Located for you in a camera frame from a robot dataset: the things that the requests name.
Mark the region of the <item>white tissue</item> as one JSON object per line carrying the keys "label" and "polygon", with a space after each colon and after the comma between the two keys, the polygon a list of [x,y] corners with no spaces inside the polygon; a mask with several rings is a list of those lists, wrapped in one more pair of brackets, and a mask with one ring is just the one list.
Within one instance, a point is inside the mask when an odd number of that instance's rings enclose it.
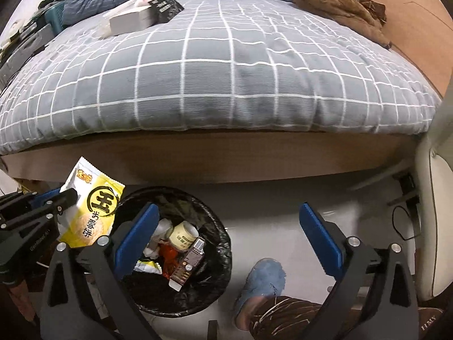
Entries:
{"label": "white tissue", "polygon": [[149,243],[143,251],[143,255],[148,259],[155,260],[159,256],[160,244],[163,244],[168,240],[173,229],[174,226],[170,220],[160,220]]}

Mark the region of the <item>yellow rice cracker packet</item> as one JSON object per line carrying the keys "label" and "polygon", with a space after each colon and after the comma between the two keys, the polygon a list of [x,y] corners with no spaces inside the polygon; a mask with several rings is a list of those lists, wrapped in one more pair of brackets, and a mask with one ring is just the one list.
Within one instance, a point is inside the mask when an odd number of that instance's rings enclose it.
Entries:
{"label": "yellow rice cracker packet", "polygon": [[73,189],[75,205],[58,218],[58,240],[71,248],[87,247],[111,233],[124,184],[98,170],[84,157],[76,162],[60,191]]}

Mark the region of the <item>yellow paper cup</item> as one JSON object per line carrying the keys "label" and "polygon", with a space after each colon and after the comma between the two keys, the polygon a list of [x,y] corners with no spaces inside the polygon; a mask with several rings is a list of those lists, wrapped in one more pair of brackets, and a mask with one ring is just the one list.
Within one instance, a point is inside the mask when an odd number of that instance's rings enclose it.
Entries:
{"label": "yellow paper cup", "polygon": [[168,242],[177,251],[186,252],[190,249],[198,236],[199,233],[197,228],[191,223],[183,221],[173,228],[172,233],[168,237]]}

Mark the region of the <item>brown snack box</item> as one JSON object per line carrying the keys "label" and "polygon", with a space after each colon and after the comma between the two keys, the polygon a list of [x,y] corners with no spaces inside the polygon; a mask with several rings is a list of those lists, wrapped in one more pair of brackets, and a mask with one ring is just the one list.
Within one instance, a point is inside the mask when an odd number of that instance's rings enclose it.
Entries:
{"label": "brown snack box", "polygon": [[179,292],[195,272],[204,257],[206,240],[198,237],[183,258],[177,263],[169,278],[169,287]]}

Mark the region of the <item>black foil packet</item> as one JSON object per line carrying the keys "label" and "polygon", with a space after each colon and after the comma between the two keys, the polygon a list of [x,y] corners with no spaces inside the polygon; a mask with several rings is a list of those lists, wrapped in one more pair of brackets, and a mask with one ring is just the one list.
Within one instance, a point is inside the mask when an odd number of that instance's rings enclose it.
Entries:
{"label": "black foil packet", "polygon": [[148,5],[153,25],[166,24],[184,10],[176,0],[151,0]]}

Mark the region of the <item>black trash bin with liner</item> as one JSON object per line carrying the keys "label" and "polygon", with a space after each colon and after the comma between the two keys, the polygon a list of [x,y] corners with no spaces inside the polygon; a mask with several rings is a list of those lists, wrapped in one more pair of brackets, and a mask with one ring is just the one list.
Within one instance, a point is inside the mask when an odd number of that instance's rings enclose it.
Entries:
{"label": "black trash bin with liner", "polygon": [[232,271],[231,240],[219,217],[201,199],[170,186],[127,186],[120,199],[113,230],[155,204],[161,218],[194,225],[205,240],[204,257],[177,292],[163,275],[132,272],[122,283],[141,311],[164,318],[193,315],[219,299]]}

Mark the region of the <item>blue fuzzy slipper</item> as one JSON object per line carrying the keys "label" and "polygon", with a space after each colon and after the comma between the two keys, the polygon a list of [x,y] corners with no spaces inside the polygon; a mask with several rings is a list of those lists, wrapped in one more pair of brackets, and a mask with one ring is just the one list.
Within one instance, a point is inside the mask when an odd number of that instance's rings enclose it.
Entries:
{"label": "blue fuzzy slipper", "polygon": [[234,321],[250,299],[280,296],[285,285],[286,273],[278,261],[271,258],[259,260],[249,272],[244,287],[234,304]]}

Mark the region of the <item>brown patterned trouser leg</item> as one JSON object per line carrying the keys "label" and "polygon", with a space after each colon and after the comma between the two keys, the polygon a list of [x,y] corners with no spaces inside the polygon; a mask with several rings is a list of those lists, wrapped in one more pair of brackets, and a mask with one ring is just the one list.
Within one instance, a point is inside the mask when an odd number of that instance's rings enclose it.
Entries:
{"label": "brown patterned trouser leg", "polygon": [[[249,331],[254,339],[296,339],[316,317],[321,304],[288,296],[258,296],[247,299],[236,317],[236,327]],[[346,333],[359,320],[359,309],[351,309],[341,332]],[[441,309],[418,308],[419,339],[443,314]]]}

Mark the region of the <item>white chair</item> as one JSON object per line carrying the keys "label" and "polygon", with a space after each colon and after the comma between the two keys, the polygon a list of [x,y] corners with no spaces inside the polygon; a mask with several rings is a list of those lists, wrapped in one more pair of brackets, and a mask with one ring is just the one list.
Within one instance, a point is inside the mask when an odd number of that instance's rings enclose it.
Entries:
{"label": "white chair", "polygon": [[452,85],[418,145],[414,166],[421,202],[415,282],[422,301],[452,284]]}

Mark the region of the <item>grey suitcase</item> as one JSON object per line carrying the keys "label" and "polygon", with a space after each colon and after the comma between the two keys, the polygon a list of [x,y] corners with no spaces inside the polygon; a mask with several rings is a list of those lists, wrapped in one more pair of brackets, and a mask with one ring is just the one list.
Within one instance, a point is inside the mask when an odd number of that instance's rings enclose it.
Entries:
{"label": "grey suitcase", "polygon": [[23,65],[34,55],[44,50],[45,46],[55,37],[50,24],[33,33],[1,65],[1,90],[5,89],[12,77],[21,70]]}

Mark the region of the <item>teal suitcase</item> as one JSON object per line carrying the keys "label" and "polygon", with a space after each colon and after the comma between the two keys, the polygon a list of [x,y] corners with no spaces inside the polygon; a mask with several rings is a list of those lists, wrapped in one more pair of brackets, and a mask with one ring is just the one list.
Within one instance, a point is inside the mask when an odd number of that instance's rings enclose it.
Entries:
{"label": "teal suitcase", "polygon": [[63,25],[64,7],[64,1],[54,2],[44,12],[44,19],[47,24],[51,25],[55,35],[59,35],[65,29]]}

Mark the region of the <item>white cardboard box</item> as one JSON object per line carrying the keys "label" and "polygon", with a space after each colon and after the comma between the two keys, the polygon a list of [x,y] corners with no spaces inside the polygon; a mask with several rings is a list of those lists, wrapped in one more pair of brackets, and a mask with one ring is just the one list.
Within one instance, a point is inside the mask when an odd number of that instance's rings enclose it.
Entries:
{"label": "white cardboard box", "polygon": [[150,5],[128,7],[109,18],[112,35],[141,31],[156,23],[157,16]]}

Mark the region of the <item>wooden headboard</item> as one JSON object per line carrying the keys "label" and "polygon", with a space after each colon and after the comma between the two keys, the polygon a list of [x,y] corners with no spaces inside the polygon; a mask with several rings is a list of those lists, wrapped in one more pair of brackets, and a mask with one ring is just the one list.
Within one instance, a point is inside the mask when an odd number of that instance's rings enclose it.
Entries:
{"label": "wooden headboard", "polygon": [[383,28],[395,50],[444,96],[452,75],[452,18],[440,0],[372,0],[385,5]]}

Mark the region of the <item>brown fleece jacket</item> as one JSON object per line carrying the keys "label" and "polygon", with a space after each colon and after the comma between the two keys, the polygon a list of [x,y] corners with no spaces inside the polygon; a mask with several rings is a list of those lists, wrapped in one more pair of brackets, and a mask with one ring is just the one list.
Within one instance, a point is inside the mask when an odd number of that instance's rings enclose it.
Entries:
{"label": "brown fleece jacket", "polygon": [[372,0],[292,0],[300,9],[341,26],[352,29],[361,36],[389,49],[391,40],[383,33],[387,21],[385,5]]}

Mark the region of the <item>wooden bed frame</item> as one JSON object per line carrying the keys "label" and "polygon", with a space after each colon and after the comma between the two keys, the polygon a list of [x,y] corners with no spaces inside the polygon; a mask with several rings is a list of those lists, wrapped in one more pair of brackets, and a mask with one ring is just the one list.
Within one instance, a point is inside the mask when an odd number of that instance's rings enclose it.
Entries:
{"label": "wooden bed frame", "polygon": [[123,184],[241,183],[392,166],[414,154],[403,134],[132,131],[52,141],[1,156],[15,179],[63,182],[80,157]]}

